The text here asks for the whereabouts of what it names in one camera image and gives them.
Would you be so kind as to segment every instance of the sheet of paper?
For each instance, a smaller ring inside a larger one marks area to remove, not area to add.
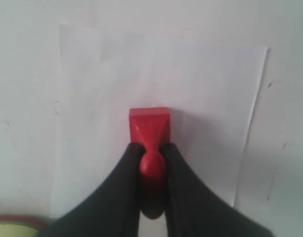
[[[266,47],[60,27],[60,155],[52,216],[83,201],[130,141],[131,107],[167,106],[172,141],[233,204]]]

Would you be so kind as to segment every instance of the yellow object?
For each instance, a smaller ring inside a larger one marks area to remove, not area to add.
[[[34,237],[37,230],[16,224],[0,224],[0,237]]]

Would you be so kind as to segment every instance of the white paper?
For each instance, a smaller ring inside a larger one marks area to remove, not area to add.
[[[61,26],[60,156],[52,216],[83,201],[130,142],[132,107],[167,106],[172,141],[233,204],[266,47]]]

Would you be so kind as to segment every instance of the red plastic object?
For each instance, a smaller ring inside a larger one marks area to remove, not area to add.
[[[130,136],[146,153],[140,162],[141,189],[151,202],[163,195],[166,163],[159,147],[170,142],[170,112],[166,107],[130,109]]]

